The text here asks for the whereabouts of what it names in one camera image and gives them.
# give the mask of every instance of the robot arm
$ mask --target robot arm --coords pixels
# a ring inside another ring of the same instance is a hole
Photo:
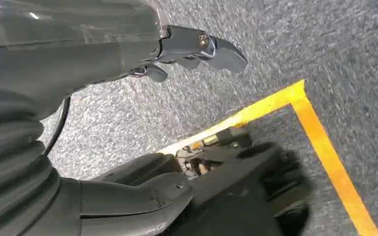
[[[161,82],[167,73],[154,63],[193,69],[200,61],[234,72],[247,64],[226,40],[165,26],[145,2],[0,0],[0,236],[154,236],[192,200],[203,203],[220,194],[216,189],[194,196],[211,183],[189,181],[179,168],[138,175],[148,177],[138,185],[109,182],[109,175],[103,181],[63,178],[37,141],[39,121],[90,84],[144,75]],[[149,163],[154,156],[171,158],[152,154],[138,161]],[[277,235],[270,219],[262,222]]]

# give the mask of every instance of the gray plastic cover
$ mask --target gray plastic cover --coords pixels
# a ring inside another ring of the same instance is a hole
[[[146,0],[0,0],[0,47],[160,40],[160,12]]]
[[[83,219],[81,236],[156,236],[179,216],[192,199],[186,192],[161,210],[121,217]]]
[[[166,173],[139,186],[82,181],[81,216],[102,217],[142,214],[163,209],[180,198],[192,196],[182,173]]]

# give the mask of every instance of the floor marking corner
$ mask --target floor marking corner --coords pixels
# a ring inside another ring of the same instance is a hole
[[[305,93],[305,80],[300,80],[242,109],[226,120],[159,152],[175,154],[178,149],[204,139],[230,126],[243,126],[282,107],[291,105],[314,150],[343,202],[357,232],[362,236],[378,236],[373,222],[327,133]]]

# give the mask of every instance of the black cable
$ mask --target black cable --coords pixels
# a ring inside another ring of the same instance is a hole
[[[56,129],[54,130],[53,135],[50,141],[48,142],[48,145],[44,152],[44,155],[46,156],[48,156],[48,154],[51,152],[51,149],[53,149],[54,144],[56,144],[57,139],[59,139],[60,134],[63,131],[64,124],[66,124],[67,115],[69,114],[70,100],[71,100],[70,97],[65,98],[63,100],[63,107],[62,107],[62,112],[60,113],[59,121],[57,122]]]

